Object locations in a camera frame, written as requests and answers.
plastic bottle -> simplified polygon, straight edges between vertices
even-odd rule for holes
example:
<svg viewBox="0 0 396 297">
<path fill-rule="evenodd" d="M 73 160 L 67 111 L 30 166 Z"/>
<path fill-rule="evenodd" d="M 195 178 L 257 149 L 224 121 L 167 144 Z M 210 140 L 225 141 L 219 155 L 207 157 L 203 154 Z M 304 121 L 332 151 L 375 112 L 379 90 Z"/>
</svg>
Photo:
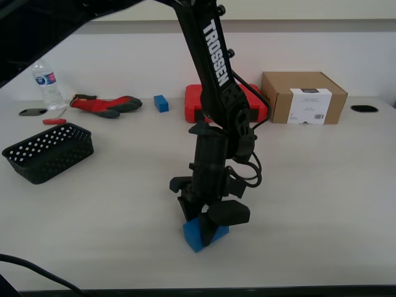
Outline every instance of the plastic bottle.
<svg viewBox="0 0 396 297">
<path fill-rule="evenodd" d="M 42 59 L 32 66 L 33 77 L 43 94 L 43 101 L 48 110 L 60 110 L 66 107 L 61 93 L 58 90 L 54 72 Z"/>
</svg>

red and gray glove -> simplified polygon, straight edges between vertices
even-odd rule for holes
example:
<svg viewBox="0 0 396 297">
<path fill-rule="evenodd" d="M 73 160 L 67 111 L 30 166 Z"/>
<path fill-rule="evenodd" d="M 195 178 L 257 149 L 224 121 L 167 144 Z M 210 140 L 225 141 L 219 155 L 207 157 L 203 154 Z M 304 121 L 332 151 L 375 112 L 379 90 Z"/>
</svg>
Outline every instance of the red and gray glove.
<svg viewBox="0 0 396 297">
<path fill-rule="evenodd" d="M 70 106 L 81 110 L 95 113 L 104 118 L 118 118 L 120 113 L 137 110 L 142 102 L 132 96 L 122 96 L 114 100 L 101 100 L 97 96 L 76 94 L 70 102 Z"/>
</svg>

small blue block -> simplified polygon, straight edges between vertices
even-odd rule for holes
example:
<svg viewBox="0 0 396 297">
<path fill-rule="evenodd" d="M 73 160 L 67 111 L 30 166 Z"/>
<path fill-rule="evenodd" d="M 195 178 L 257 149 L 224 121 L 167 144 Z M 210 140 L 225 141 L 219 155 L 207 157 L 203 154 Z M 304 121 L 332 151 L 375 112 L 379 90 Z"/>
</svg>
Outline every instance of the small blue block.
<svg viewBox="0 0 396 297">
<path fill-rule="evenodd" d="M 154 104 L 161 113 L 169 111 L 169 104 L 163 95 L 154 96 Z"/>
<path fill-rule="evenodd" d="M 199 252 L 204 248 L 200 238 L 199 218 L 195 218 L 183 225 L 184 238 L 194 252 Z M 218 227 L 215 236 L 210 243 L 218 240 L 230 232 L 230 227 Z"/>
</svg>

screwdriver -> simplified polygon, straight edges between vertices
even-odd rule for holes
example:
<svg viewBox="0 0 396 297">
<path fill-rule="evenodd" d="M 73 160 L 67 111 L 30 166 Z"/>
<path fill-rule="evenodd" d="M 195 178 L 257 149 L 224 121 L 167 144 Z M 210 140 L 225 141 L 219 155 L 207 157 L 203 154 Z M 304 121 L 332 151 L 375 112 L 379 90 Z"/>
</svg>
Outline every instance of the screwdriver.
<svg viewBox="0 0 396 297">
<path fill-rule="evenodd" d="M 59 124 L 64 124 L 64 123 L 66 123 L 66 120 L 65 120 L 65 119 L 60 119 L 60 117 L 62 116 L 62 114 L 64 114 L 64 113 L 66 112 L 66 110 L 67 110 L 67 108 L 65 108 L 65 109 L 61 112 L 61 114 L 60 114 L 58 117 L 54 118 L 54 119 L 44 119 L 44 120 L 43 120 L 43 124 L 44 124 L 44 125 L 59 125 Z"/>
</svg>

black cable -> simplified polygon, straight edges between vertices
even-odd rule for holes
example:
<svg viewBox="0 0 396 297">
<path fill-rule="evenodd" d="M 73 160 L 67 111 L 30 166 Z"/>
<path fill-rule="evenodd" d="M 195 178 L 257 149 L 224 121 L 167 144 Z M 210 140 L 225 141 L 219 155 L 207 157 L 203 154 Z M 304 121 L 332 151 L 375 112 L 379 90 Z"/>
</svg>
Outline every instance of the black cable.
<svg viewBox="0 0 396 297">
<path fill-rule="evenodd" d="M 272 116 L 272 107 L 270 103 L 256 90 L 254 90 L 247 82 L 245 82 L 242 77 L 240 77 L 234 70 L 233 70 L 233 75 L 238 80 L 243 86 L 245 86 L 250 92 L 252 92 L 267 108 L 268 113 L 267 117 L 263 119 L 261 122 L 257 123 L 255 126 L 253 126 L 253 130 L 256 129 L 257 127 L 263 125 L 266 121 L 268 121 L 271 116 Z"/>
<path fill-rule="evenodd" d="M 234 178 L 236 178 L 238 181 L 242 181 L 247 187 L 258 187 L 258 186 L 260 186 L 261 181 L 262 181 L 262 176 L 261 176 L 261 172 L 260 172 L 259 167 L 257 167 L 256 164 L 253 164 L 252 162 L 247 162 L 247 163 L 242 163 L 242 164 L 247 165 L 247 166 L 249 166 L 249 167 L 254 169 L 254 171 L 256 172 L 256 177 L 254 177 L 252 179 L 257 178 L 256 183 L 254 183 L 254 184 L 248 183 L 246 181 L 248 179 L 246 179 L 246 178 L 240 176 L 238 173 L 236 173 L 234 168 L 232 168 L 231 166 L 227 166 L 227 168 L 230 171 L 230 175 L 233 176 Z"/>
<path fill-rule="evenodd" d="M 13 256 L 4 255 L 4 254 L 0 254 L 0 261 L 23 266 L 25 268 L 28 268 L 40 275 L 52 280 L 53 282 L 56 282 L 62 286 L 65 286 L 66 288 L 69 288 L 74 293 L 77 293 L 80 296 L 91 297 L 88 293 L 85 293 L 81 289 L 77 288 L 75 285 L 61 279 L 60 277 L 57 277 L 56 275 L 53 275 L 52 273 L 42 269 L 41 267 L 39 267 L 36 264 L 33 264 L 29 261 L 23 260 L 21 258 L 13 257 Z"/>
<path fill-rule="evenodd" d="M 259 160 L 259 158 L 257 157 L 257 155 L 256 155 L 255 152 L 253 152 L 253 157 L 254 157 L 254 159 L 256 160 L 257 165 L 259 166 L 260 173 L 261 173 L 261 172 L 262 172 L 261 162 L 260 162 L 260 160 Z M 244 179 L 245 181 L 252 181 L 253 179 L 256 179 L 256 178 L 257 178 L 257 175 L 256 175 L 256 176 L 253 176 L 252 178 L 243 178 L 243 179 Z"/>
</svg>

